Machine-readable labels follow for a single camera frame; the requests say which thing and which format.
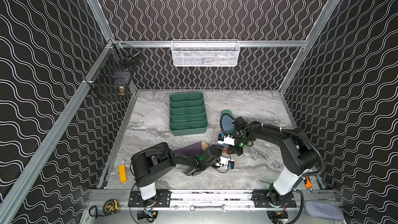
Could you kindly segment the purple striped sock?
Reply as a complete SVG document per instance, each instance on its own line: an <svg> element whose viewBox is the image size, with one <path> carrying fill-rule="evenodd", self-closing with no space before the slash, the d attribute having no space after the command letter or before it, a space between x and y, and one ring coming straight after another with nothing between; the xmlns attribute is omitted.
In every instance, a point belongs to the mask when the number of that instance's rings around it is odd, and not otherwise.
<svg viewBox="0 0 398 224"><path fill-rule="evenodd" d="M173 152L183 156L189 156L189 155L199 154L205 151L208 147L209 145L206 142L197 142L189 146L186 146L184 148L173 150Z"/></svg>

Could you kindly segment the blue orange striped sock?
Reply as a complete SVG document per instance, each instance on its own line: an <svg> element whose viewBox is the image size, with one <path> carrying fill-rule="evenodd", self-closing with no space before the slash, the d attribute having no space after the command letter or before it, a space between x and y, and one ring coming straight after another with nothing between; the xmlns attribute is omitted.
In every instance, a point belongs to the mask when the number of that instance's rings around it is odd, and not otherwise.
<svg viewBox="0 0 398 224"><path fill-rule="evenodd" d="M234 133L234 117L230 110L223 110L220 117L221 133L228 135Z"/></svg>

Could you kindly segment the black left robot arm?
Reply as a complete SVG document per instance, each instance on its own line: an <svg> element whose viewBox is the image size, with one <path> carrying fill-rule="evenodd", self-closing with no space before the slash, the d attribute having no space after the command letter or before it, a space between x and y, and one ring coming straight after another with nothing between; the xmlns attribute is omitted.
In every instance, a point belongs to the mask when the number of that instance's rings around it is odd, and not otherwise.
<svg viewBox="0 0 398 224"><path fill-rule="evenodd" d="M142 200L154 200L157 196L155 182L173 169L196 176L210 167L215 168L222 153L223 147L211 145L200 153L182 155L171 150L166 142L137 152L131 157L131 166Z"/></svg>

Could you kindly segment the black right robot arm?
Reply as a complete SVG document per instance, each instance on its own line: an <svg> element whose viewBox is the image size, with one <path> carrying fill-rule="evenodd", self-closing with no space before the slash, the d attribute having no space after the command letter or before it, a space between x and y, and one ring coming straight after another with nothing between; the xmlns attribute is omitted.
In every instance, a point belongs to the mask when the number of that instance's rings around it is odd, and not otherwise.
<svg viewBox="0 0 398 224"><path fill-rule="evenodd" d="M242 117L232 120L235 145L233 153L241 155L244 146L252 146L256 140L266 141L279 147L284 169L270 185L268 201L273 206L281 206L291 197L298 184L308 176L320 175L325 170L325 161L306 133L258 121L247 123Z"/></svg>

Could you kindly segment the green divided plastic tray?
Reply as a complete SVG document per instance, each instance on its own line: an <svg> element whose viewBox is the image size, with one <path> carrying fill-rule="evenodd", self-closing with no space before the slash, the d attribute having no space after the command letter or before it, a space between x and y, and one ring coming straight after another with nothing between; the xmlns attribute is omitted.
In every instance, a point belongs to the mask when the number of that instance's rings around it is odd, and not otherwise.
<svg viewBox="0 0 398 224"><path fill-rule="evenodd" d="M208 121L202 92L181 92L170 95L170 131L174 136L203 134Z"/></svg>

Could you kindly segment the yellow block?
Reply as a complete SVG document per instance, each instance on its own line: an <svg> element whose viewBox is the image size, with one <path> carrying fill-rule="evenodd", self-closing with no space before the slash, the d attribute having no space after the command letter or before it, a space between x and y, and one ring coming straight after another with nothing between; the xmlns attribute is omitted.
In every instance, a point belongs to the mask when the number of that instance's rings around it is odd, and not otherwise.
<svg viewBox="0 0 398 224"><path fill-rule="evenodd" d="M125 165L122 164L121 166L118 167L119 171L119 178L120 178L120 183L124 184L127 182L127 174L126 174L126 168Z"/></svg>

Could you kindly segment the grey cloth pad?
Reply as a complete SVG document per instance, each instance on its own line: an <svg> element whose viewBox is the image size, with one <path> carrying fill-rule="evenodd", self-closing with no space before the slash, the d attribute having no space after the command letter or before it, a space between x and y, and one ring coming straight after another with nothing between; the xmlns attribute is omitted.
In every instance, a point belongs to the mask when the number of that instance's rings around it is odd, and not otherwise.
<svg viewBox="0 0 398 224"><path fill-rule="evenodd" d="M342 222L344 220L344 215L341 209L332 204L307 201L304 203L304 208L307 214L311 217L329 219L338 222Z"/></svg>

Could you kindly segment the yellow tape measure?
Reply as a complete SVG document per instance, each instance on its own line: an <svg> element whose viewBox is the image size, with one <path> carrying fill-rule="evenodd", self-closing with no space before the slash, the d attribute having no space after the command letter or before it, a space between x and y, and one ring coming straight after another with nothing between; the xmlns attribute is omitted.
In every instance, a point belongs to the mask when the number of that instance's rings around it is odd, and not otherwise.
<svg viewBox="0 0 398 224"><path fill-rule="evenodd" d="M103 215L110 216L119 213L119 204L115 199L110 199L103 205Z"/></svg>

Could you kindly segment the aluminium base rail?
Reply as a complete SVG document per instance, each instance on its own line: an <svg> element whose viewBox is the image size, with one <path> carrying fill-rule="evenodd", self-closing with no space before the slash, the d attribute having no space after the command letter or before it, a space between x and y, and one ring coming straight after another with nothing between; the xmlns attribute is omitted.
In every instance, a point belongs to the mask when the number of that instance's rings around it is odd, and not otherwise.
<svg viewBox="0 0 398 224"><path fill-rule="evenodd" d="M280 206L269 203L266 190L157 190L154 209L159 210L267 210L298 209L300 194L295 191Z"/></svg>

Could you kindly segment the orange handled tool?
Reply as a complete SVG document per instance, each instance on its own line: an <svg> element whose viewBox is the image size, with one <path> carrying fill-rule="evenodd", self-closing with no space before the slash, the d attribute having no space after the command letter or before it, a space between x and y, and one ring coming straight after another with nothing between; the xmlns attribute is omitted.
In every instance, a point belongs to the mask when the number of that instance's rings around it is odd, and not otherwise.
<svg viewBox="0 0 398 224"><path fill-rule="evenodd" d="M313 186L312 186L312 182L311 182L309 176L305 177L304 182L305 182L306 190L308 192L313 192Z"/></svg>

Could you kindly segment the white mesh wall basket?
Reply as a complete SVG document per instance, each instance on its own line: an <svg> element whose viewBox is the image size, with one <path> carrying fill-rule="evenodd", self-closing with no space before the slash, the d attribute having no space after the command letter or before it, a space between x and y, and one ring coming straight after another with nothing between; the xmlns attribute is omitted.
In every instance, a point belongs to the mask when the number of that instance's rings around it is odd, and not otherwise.
<svg viewBox="0 0 398 224"><path fill-rule="evenodd" d="M173 39L173 65L180 67L234 67L240 54L236 39Z"/></svg>

